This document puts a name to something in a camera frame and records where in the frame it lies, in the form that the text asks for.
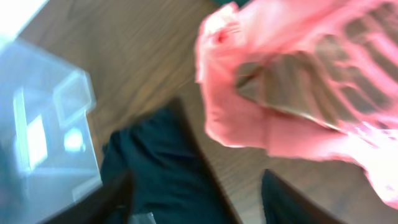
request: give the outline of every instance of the wooden table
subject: wooden table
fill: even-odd
[[[398,223],[363,171],[344,162],[272,159],[263,149],[228,149],[203,131],[193,45],[210,0],[50,0],[21,37],[91,74],[97,106],[88,115],[99,163],[116,129],[173,96],[184,102],[200,146],[243,223],[263,223],[266,168],[348,223]]]

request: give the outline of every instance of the black fabric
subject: black fabric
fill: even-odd
[[[217,2],[218,4],[220,4],[220,5],[224,5],[224,4],[227,4],[227,3],[230,3],[230,2],[236,2],[236,4],[239,6],[239,7],[242,7],[242,6],[244,6],[246,3],[248,3],[250,0],[214,0],[215,2]]]
[[[73,207],[49,218],[44,224],[98,224],[109,217],[115,218],[115,211],[117,222],[127,224],[133,189],[132,174],[125,171]]]
[[[270,170],[266,170],[262,178],[261,195],[267,224],[341,223],[309,202]]]
[[[103,148],[103,183],[131,170],[132,212],[152,212],[157,224],[236,223],[208,168],[184,135],[168,109],[113,133]],[[119,216],[115,215],[109,223],[120,223]]]

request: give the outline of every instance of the transparent plastic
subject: transparent plastic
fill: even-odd
[[[38,223],[101,185],[86,72],[0,39],[0,223]]]

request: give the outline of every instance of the wood grain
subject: wood grain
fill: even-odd
[[[50,0],[21,37],[91,74],[97,106],[88,121],[99,163],[114,130],[179,96],[243,223],[264,223],[265,168],[348,223],[398,223],[398,211],[379,200],[357,166],[271,159],[263,149],[228,149],[209,139],[193,82],[193,44],[200,22],[216,7],[210,0]]]

